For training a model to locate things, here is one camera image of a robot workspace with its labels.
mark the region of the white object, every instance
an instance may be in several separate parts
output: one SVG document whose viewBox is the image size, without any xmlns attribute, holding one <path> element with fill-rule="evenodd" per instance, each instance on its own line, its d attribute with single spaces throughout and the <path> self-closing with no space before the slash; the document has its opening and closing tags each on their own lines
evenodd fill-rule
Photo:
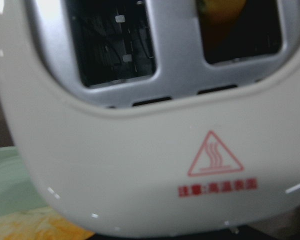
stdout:
<svg viewBox="0 0 300 240">
<path fill-rule="evenodd" d="M 0 97 L 40 194 L 97 233 L 184 235 L 300 204 L 300 45 L 251 86 L 104 109 L 56 83 L 37 54 L 22 2 L 5 1 Z"/>
</svg>

